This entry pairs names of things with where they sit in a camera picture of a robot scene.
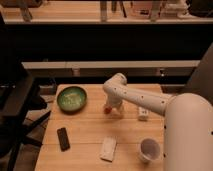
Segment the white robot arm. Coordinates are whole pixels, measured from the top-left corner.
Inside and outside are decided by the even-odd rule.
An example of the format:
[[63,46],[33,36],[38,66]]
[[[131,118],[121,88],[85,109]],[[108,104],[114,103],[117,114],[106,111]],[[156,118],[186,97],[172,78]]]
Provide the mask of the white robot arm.
[[123,100],[164,116],[164,171],[213,171],[213,106],[200,95],[131,88],[117,73],[103,84],[106,106]]

